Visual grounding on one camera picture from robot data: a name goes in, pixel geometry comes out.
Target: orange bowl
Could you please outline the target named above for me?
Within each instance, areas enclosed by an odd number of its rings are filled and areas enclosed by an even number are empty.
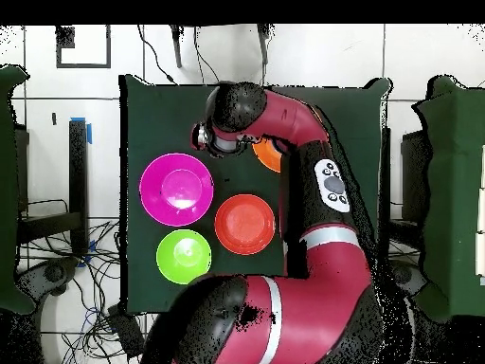
[[[273,141],[263,138],[258,144],[253,144],[253,151],[260,162],[273,172],[281,172],[281,153],[273,145]]]

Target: black frame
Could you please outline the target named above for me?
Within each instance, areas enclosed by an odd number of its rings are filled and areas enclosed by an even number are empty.
[[[63,48],[73,47],[71,45],[63,45],[59,40],[56,41],[56,62],[57,68],[111,68],[111,26],[106,26],[106,63],[105,64],[64,64],[62,61],[61,50]]]
[[[27,132],[24,126],[18,126],[16,130],[18,133],[22,131]],[[21,189],[19,209],[27,202],[27,142],[25,141],[26,136],[20,134],[20,137],[22,136],[24,138],[17,142],[19,187]],[[20,220],[17,231],[18,243],[26,244],[36,239],[70,230],[72,253],[79,257],[83,257],[88,253],[86,148],[85,121],[69,121],[70,211]]]

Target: black chair leg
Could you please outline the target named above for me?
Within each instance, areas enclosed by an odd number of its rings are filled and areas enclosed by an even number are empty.
[[[267,52],[267,49],[266,49],[267,33],[266,33],[266,29],[264,28],[264,26],[265,26],[265,24],[258,24],[258,35],[260,36],[262,63],[264,65],[267,65],[268,64],[268,52]]]
[[[171,37],[173,39],[173,49],[175,50],[175,61],[177,67],[182,67],[182,58],[180,57],[180,27],[171,25]]]

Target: white tiled floor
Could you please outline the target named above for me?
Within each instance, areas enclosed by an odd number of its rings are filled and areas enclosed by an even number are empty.
[[[156,50],[160,66],[176,82],[202,82],[193,28],[186,28],[181,38],[181,69],[175,65],[169,26],[141,28]],[[200,54],[219,80],[260,82],[261,53],[256,25],[202,27],[197,31]],[[103,27],[77,27],[77,47],[63,50],[63,55],[75,63],[101,62],[102,32]],[[376,77],[392,79],[388,126],[392,130],[391,199],[395,203],[402,201],[401,138],[421,129],[411,105],[424,97],[428,80],[448,73],[470,86],[485,81],[485,35],[480,26],[276,25],[272,33],[266,83],[363,86]],[[111,26],[111,36],[110,69],[58,69],[54,27],[27,27],[25,41],[21,27],[0,28],[0,64],[25,63],[30,75],[27,103],[21,85],[14,91],[12,105],[18,122],[26,122],[30,131],[31,201],[52,198],[67,201],[68,121],[83,117],[92,124],[93,143],[88,144],[90,226],[110,217],[116,220],[119,214],[118,74],[134,74],[150,83],[168,83],[155,64],[152,50],[141,42],[136,26]],[[209,68],[202,61],[201,65],[205,82],[215,82]],[[56,113],[56,125],[52,123],[52,113]],[[42,214],[55,213],[63,211],[63,206],[43,205],[36,210]],[[392,206],[393,217],[399,217],[400,213],[399,206]],[[102,246],[115,250],[112,237]],[[38,254],[31,249],[29,255]],[[117,276],[118,266],[111,266],[109,272]],[[92,306],[94,285],[86,268],[78,268],[76,280],[85,293],[85,302]],[[105,279],[103,288],[107,303],[117,302],[119,281]],[[42,324],[48,364],[60,364],[66,350],[61,335],[52,333],[79,332],[84,316],[80,291],[73,282],[65,294],[49,298]],[[148,329],[154,317],[147,316]],[[142,327],[146,331],[144,320]]]

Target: table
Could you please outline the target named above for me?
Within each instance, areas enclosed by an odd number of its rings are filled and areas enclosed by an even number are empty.
[[[121,146],[121,151],[128,156],[128,311],[166,312],[185,289],[167,281],[155,261],[158,244],[173,228],[155,222],[143,209],[138,193],[145,168],[167,153],[194,155],[212,174],[215,192],[210,209],[202,219],[185,227],[198,231],[208,240],[212,249],[211,272],[282,274],[283,252],[278,228],[270,245],[251,256],[230,253],[215,236],[213,222],[218,207],[237,193],[253,193],[264,199],[278,221],[278,174],[265,168],[251,149],[222,160],[191,150],[189,134],[193,124],[203,118],[207,96],[214,87],[147,85],[130,75],[124,77],[123,85],[126,85],[128,103],[128,150]],[[326,113],[346,150],[374,227],[381,155],[380,110],[389,87],[388,80],[376,79],[364,88],[272,88],[315,104]]]

